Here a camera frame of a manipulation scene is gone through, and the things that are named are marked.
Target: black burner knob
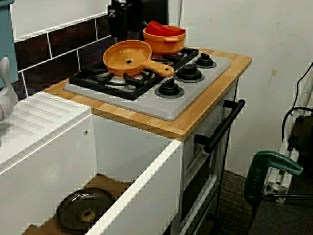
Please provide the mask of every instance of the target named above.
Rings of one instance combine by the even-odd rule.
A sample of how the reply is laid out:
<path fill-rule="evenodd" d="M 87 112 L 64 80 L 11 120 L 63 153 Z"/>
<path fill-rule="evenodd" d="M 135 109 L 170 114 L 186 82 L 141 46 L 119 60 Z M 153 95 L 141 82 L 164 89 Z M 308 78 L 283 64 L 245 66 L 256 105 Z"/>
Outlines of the black burner knob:
<path fill-rule="evenodd" d="M 209 55 L 201 53 L 200 58 L 196 61 L 196 64 L 199 66 L 212 66 L 214 65 L 213 60 Z"/>
<path fill-rule="evenodd" d="M 162 95 L 178 95 L 180 93 L 179 86 L 174 82 L 174 79 L 171 78 L 163 83 L 159 90 Z"/>
<path fill-rule="evenodd" d="M 176 73 L 176 77 L 183 80 L 197 80 L 201 78 L 201 72 L 196 65 L 189 64 L 179 69 Z"/>

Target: tile backsplash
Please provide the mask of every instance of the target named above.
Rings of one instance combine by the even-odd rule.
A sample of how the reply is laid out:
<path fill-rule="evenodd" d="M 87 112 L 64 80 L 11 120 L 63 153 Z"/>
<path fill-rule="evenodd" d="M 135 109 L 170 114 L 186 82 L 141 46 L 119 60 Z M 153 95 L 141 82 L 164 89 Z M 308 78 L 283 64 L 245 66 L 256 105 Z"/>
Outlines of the tile backsplash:
<path fill-rule="evenodd" d="M 139 33 L 128 38 L 139 40 Z M 68 79 L 82 66 L 101 62 L 104 52 L 120 41 L 110 36 L 104 15 L 16 42 L 19 80 L 12 86 L 22 100 Z"/>

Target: dark glass lid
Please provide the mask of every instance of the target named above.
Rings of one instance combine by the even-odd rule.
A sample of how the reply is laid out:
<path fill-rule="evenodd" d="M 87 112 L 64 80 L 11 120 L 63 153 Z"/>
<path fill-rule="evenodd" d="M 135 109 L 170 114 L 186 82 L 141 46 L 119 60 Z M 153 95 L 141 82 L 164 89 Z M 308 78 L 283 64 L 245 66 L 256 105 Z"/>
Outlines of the dark glass lid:
<path fill-rule="evenodd" d="M 84 188 L 61 202 L 55 221 L 64 231 L 85 234 L 114 202 L 113 195 L 102 188 Z"/>

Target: black oven handle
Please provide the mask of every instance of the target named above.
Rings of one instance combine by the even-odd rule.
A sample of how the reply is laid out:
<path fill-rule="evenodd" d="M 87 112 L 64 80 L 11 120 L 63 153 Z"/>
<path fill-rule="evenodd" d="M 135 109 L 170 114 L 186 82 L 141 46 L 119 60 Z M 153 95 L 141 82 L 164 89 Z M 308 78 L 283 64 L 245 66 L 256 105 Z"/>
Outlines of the black oven handle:
<path fill-rule="evenodd" d="M 223 106 L 232 109 L 228 117 L 224 118 L 211 137 L 196 134 L 194 143 L 204 145 L 204 151 L 208 154 L 211 154 L 245 104 L 246 102 L 243 99 L 240 99 L 238 102 L 225 100 Z"/>

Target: dark brown tile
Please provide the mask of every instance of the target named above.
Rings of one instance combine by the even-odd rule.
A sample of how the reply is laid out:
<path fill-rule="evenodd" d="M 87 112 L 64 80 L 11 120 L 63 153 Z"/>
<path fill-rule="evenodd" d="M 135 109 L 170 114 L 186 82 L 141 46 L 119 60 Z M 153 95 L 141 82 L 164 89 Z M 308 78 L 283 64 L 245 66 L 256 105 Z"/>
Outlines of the dark brown tile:
<path fill-rule="evenodd" d="M 12 83 L 12 87 L 19 100 L 27 98 L 22 73 L 19 73 L 19 79 Z"/>
<path fill-rule="evenodd" d="M 96 18 L 98 39 L 107 37 L 110 34 L 108 15 Z"/>
<path fill-rule="evenodd" d="M 140 32 L 128 31 L 127 40 L 140 40 Z"/>
<path fill-rule="evenodd" d="M 15 43 L 18 70 L 25 69 L 50 58 L 47 35 Z"/>
<path fill-rule="evenodd" d="M 28 95 L 31 96 L 79 71 L 76 51 L 24 71 Z"/>
<path fill-rule="evenodd" d="M 49 33 L 52 56 L 57 56 L 96 40 L 94 19 Z"/>
<path fill-rule="evenodd" d="M 90 67 L 101 62 L 104 52 L 113 44 L 114 39 L 109 37 L 79 49 L 80 66 Z"/>
<path fill-rule="evenodd" d="M 124 40 L 140 40 L 140 32 L 128 31 L 126 38 L 116 38 L 116 42 L 122 42 Z"/>

